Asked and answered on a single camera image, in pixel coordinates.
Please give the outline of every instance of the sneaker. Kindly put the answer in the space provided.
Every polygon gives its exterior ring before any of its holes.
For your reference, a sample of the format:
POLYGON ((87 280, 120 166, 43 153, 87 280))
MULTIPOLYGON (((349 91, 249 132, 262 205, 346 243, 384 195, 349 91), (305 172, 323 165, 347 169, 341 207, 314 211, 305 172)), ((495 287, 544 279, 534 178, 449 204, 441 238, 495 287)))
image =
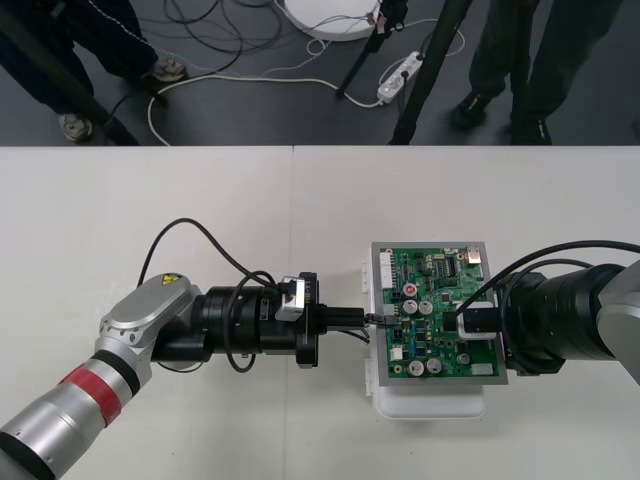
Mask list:
POLYGON ((58 117, 64 136, 73 143, 82 143, 89 140, 93 133, 91 121, 84 115, 67 113, 58 117))
POLYGON ((551 135, 544 119, 526 120, 519 127, 512 127, 514 145, 552 145, 551 135))
POLYGON ((149 75, 162 83, 174 83, 187 76, 187 68, 175 60, 163 58, 155 63, 149 75))
POLYGON ((453 110, 451 122, 461 130, 477 127, 486 116, 484 109, 492 99, 475 92, 471 92, 453 110))

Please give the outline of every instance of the red component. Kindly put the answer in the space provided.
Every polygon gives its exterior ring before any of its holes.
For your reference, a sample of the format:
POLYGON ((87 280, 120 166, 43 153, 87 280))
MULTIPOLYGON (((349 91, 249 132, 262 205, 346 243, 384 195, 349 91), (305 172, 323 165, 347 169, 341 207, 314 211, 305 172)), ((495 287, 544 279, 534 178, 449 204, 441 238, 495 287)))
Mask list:
POLYGON ((105 428, 113 422, 122 411, 122 404, 116 392, 107 382, 82 365, 64 377, 60 383, 73 383, 84 390, 100 407, 105 428))

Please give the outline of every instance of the metal frame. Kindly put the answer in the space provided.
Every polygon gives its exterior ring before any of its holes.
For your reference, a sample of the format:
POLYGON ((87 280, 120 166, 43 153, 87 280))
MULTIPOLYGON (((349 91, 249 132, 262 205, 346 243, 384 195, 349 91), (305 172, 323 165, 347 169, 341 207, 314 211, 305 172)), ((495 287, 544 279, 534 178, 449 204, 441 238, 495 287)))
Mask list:
MULTIPOLYGON (((489 262, 487 261, 487 250, 484 242, 374 242, 371 244, 371 268, 373 276, 373 298, 375 302, 375 313, 383 313, 384 296, 382 285, 380 284, 380 249, 381 248, 466 248, 469 245, 477 245, 480 249, 482 260, 482 276, 486 282, 490 277, 489 262)), ((494 303, 493 290, 487 292, 487 299, 494 303)), ((498 376, 495 377, 420 377, 420 378, 391 378, 389 377, 389 362, 387 352, 387 336, 385 327, 376 327, 376 346, 378 352, 378 381, 381 387, 397 386, 461 386, 461 385, 507 385, 507 367, 504 360, 504 347, 502 336, 498 335, 495 340, 496 351, 498 353, 498 376)))

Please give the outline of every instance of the white cable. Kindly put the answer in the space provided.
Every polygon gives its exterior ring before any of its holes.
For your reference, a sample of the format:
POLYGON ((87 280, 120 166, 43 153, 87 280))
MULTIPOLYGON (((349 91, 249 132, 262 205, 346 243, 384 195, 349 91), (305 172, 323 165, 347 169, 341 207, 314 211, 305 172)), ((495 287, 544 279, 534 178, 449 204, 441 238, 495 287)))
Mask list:
MULTIPOLYGON (((203 77, 197 77, 197 78, 190 78, 188 80, 184 80, 182 82, 178 82, 178 83, 174 83, 173 85, 169 85, 167 87, 164 87, 163 89, 161 89, 158 94, 162 95, 165 92, 168 92, 169 90, 172 90, 174 88, 177 87, 181 87, 183 85, 188 85, 190 83, 195 83, 195 82, 200 82, 202 80, 228 80, 228 81, 232 81, 232 82, 272 82, 272 83, 318 83, 320 85, 325 85, 327 87, 332 88, 333 90, 338 90, 338 87, 336 87, 334 84, 329 83, 325 80, 320 80, 319 78, 256 78, 256 77, 228 77, 225 75, 206 75, 203 77)), ((349 99, 354 105, 357 105, 358 107, 361 108, 375 108, 375 107, 379 107, 382 105, 382 101, 378 101, 376 103, 372 103, 372 104, 364 104, 364 103, 360 103, 357 100, 355 100, 353 97, 351 97, 350 95, 345 93, 345 97, 347 99, 349 99)), ((155 102, 155 98, 151 97, 151 100, 149 101, 149 105, 147 107, 147 122, 149 123, 149 129, 151 130, 151 133, 153 133, 155 135, 155 137, 160 140, 160 142, 162 142, 165 146, 170 147, 171 144, 169 142, 167 142, 162 135, 160 135, 157 130, 155 129, 155 127, 153 126, 153 119, 151 116, 151 110, 153 108, 153 104, 155 102)))
POLYGON ((384 72, 382 72, 382 75, 380 75, 380 79, 378 80, 378 85, 382 85, 384 83, 384 77, 387 76, 387 73, 389 73, 389 70, 391 70, 393 67, 395 67, 397 64, 404 62, 407 59, 407 57, 402 57, 400 60, 396 60, 395 62, 393 62, 391 65, 389 65, 384 72))

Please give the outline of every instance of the circuit board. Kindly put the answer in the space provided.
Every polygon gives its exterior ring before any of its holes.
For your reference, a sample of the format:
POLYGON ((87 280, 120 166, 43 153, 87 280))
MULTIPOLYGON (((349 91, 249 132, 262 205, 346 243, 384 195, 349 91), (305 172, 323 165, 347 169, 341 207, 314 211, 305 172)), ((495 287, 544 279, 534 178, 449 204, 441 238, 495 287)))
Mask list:
POLYGON ((484 283, 477 247, 381 248, 390 378, 499 376, 496 342, 461 340, 445 331, 453 312, 484 283))

